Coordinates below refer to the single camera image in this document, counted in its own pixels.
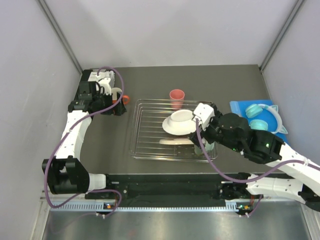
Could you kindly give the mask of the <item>orange mug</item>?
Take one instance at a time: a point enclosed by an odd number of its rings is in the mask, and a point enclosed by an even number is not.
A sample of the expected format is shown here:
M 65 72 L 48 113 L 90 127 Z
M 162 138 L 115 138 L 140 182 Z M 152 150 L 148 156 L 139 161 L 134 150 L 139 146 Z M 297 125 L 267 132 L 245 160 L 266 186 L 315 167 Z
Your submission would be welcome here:
M 113 87 L 111 89 L 111 93 L 112 93 L 112 103 L 115 104 L 116 101 L 118 100 L 118 93 L 122 94 L 123 91 L 119 87 Z M 123 95 L 122 96 L 122 101 L 123 101 L 124 105 L 127 105 L 130 102 L 130 97 L 128 95 Z

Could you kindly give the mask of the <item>green ceramic bowl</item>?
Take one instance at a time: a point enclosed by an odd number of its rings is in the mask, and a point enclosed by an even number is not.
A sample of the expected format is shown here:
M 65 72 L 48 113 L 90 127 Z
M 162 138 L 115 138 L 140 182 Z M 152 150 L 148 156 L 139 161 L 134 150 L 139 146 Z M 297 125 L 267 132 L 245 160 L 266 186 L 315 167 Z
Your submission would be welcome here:
M 205 149 L 206 152 L 212 151 L 212 150 L 214 149 L 214 147 L 215 147 L 215 143 L 214 143 L 214 142 L 211 143 L 211 144 L 206 143 L 206 144 L 204 145 L 204 149 Z M 202 151 L 202 149 L 201 149 L 200 147 L 196 146 L 196 145 L 194 145 L 194 153 L 195 153 L 196 155 L 203 155 L 203 154 L 204 154 L 203 151 Z

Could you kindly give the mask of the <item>white blue-rimmed plate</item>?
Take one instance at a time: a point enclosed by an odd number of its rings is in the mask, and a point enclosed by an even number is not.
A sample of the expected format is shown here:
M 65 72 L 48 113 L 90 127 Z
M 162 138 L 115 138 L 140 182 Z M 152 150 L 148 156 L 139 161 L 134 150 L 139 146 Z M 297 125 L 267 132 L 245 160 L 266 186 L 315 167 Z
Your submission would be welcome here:
M 180 109 L 172 113 L 162 122 L 163 130 L 174 136 L 184 136 L 196 131 L 193 112 Z

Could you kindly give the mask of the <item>pink floral plate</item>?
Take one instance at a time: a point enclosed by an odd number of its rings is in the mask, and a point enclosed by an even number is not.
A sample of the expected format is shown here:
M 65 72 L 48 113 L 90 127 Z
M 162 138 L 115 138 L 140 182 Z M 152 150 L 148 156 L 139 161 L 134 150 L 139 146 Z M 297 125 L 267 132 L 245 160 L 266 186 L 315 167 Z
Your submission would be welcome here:
M 183 146 L 183 145 L 193 145 L 194 143 L 184 137 L 178 137 L 178 138 L 162 138 L 159 140 L 159 143 L 161 145 L 169 145 L 169 146 Z

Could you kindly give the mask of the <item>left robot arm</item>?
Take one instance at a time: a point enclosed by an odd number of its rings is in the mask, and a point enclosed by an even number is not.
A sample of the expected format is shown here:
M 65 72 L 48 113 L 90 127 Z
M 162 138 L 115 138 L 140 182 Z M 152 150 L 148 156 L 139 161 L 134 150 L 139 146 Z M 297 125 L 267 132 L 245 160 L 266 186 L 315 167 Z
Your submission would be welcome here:
M 42 162 L 46 184 L 52 194 L 82 194 L 96 190 L 105 199 L 113 194 L 114 187 L 107 182 L 106 175 L 89 173 L 81 164 L 80 153 L 92 114 L 121 116 L 127 111 L 128 100 L 122 89 L 112 87 L 107 79 L 80 82 L 74 100 L 68 105 L 62 143 L 54 151 L 52 160 Z

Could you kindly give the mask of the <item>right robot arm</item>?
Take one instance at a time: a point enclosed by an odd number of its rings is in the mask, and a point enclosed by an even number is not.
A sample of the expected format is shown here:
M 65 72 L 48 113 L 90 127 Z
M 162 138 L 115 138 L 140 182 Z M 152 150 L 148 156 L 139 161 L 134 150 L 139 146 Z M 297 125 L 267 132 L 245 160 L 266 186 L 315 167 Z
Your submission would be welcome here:
M 270 170 L 248 174 L 243 179 L 232 178 L 214 169 L 220 176 L 235 183 L 233 192 L 239 198 L 247 195 L 265 195 L 288 198 L 320 210 L 320 166 L 291 148 L 282 138 L 266 130 L 254 130 L 247 120 L 235 113 L 212 116 L 204 123 L 194 115 L 196 130 L 190 139 L 201 149 L 203 140 L 216 142 L 256 164 Z

